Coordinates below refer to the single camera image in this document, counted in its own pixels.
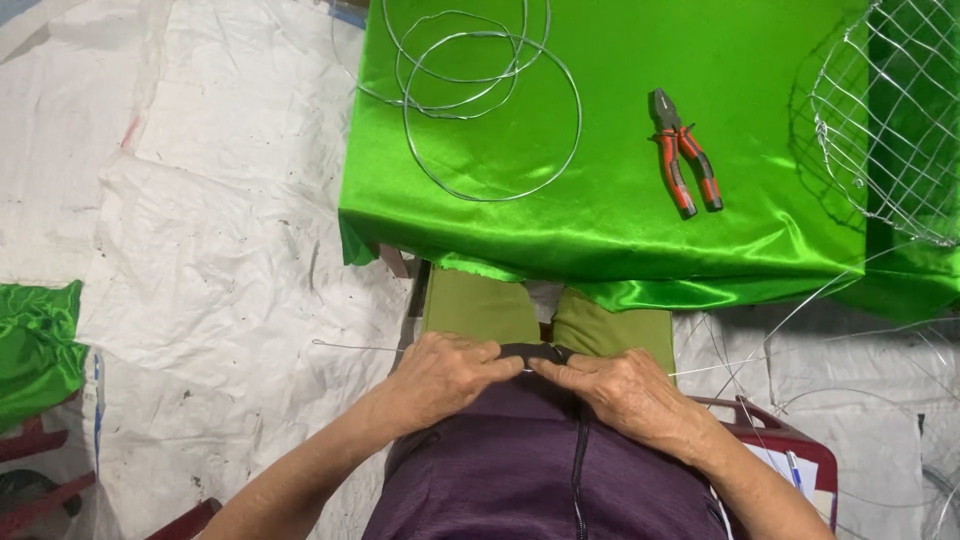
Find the floor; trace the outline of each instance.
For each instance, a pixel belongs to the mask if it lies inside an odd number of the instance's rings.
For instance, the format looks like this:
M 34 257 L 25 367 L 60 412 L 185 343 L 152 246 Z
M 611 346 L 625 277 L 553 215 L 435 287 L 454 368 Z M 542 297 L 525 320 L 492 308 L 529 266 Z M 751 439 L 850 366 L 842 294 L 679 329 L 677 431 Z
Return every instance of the floor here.
M 142 538 L 228 499 L 382 380 L 395 354 L 314 340 L 396 347 L 416 331 L 415 284 L 341 263 L 353 82 L 326 3 L 13 5 L 0 282 L 84 280 L 79 339 L 95 352 L 83 398 L 47 418 L 70 448 L 30 467 L 99 467 L 67 537 Z M 362 31 L 336 25 L 353 69 Z M 548 320 L 558 286 L 529 285 Z M 898 330 L 818 300 L 765 339 L 794 307 L 677 313 L 681 389 L 748 396 L 827 444 L 839 537 L 960 538 L 938 487 L 960 481 L 957 321 Z M 382 462 L 350 477 L 314 537 L 359 538 Z

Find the person's right hand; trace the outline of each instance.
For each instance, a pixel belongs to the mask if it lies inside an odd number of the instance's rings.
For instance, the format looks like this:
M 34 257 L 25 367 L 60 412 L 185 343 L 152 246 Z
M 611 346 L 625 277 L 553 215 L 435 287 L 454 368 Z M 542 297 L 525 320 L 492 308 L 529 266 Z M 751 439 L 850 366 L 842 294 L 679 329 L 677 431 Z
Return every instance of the person's right hand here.
M 694 465 L 709 452 L 720 423 L 674 386 L 649 353 L 574 355 L 566 366 L 533 358 L 531 367 L 577 393 L 597 418 L 635 441 Z

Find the green fabric scrap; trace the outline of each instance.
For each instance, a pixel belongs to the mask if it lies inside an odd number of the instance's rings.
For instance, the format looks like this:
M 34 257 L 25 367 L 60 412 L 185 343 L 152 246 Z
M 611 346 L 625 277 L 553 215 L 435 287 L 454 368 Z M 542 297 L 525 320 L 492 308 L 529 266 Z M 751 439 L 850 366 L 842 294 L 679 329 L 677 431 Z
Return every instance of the green fabric scrap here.
M 83 384 L 89 347 L 74 341 L 82 286 L 0 284 L 0 432 Z

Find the person's left hand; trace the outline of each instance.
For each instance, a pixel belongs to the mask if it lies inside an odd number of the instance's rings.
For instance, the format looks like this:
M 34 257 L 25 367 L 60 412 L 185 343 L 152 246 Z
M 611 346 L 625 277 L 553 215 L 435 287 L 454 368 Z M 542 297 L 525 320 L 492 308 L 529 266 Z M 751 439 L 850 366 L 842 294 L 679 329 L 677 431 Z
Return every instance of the person's left hand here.
M 478 343 L 429 331 L 407 348 L 396 371 L 373 390 L 404 432 L 433 426 L 473 403 L 491 382 L 523 370 L 519 356 L 500 358 L 494 341 Z

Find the paper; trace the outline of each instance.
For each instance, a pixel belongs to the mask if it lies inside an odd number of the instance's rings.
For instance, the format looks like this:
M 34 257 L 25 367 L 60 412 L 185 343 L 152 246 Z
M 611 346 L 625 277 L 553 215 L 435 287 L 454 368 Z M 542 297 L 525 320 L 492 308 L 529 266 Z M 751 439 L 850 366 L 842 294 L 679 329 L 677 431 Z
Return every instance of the paper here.
M 766 450 L 759 446 L 746 445 L 757 457 L 762 459 L 767 465 L 773 467 L 777 472 L 779 472 L 788 482 L 793 483 L 793 475 L 790 473 L 790 464 L 786 460 L 786 454 L 783 452 L 776 452 L 773 450 Z M 817 487 L 817 469 L 820 466 L 810 461 L 809 459 L 803 459 L 802 457 L 797 457 L 797 469 L 800 471 L 800 482 L 801 488 L 804 492 L 804 497 L 811 503 L 813 503 L 813 492 Z

